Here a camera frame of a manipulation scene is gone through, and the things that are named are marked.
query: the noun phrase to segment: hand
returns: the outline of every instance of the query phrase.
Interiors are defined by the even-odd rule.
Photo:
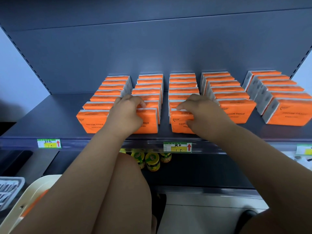
[[[143,124],[142,118],[136,114],[139,104],[143,108],[146,107],[139,96],[126,95],[123,98],[116,98],[102,130],[108,130],[112,135],[125,140]]]
[[[181,109],[194,115],[193,121],[187,121],[189,128],[201,138],[215,144],[219,144],[229,130],[236,127],[224,110],[206,96],[192,94],[177,106],[177,110]]]

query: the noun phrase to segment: shoe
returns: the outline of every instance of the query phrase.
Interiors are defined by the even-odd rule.
[[[159,228],[159,224],[162,215],[165,211],[167,196],[165,194],[158,194],[156,192],[151,192],[152,195],[152,215],[157,219],[156,233]]]
[[[249,219],[256,216],[257,213],[251,209],[245,210],[240,216],[236,224],[234,234],[239,234],[243,226],[248,222]]]

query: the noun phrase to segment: wall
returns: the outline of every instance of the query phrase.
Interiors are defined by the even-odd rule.
[[[297,70],[296,74],[292,78],[300,86],[306,89],[306,91],[312,95],[312,54],[307,56],[305,61]]]
[[[0,28],[0,122],[16,122],[48,95]]]

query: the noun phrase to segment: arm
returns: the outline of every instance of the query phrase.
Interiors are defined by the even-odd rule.
[[[194,121],[188,121],[191,130],[221,147],[240,166],[285,230],[311,232],[312,171],[234,124],[204,96],[193,94],[177,109],[194,114]]]
[[[123,141],[142,125],[139,97],[117,98],[104,127],[11,232],[91,233]]]

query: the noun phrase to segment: left hand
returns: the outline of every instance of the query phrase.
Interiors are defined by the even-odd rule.
[[[127,94],[123,98],[116,98],[114,106],[110,109],[105,125],[101,130],[108,130],[118,138],[125,140],[136,132],[143,124],[142,118],[136,114],[137,106],[146,107],[139,96]]]

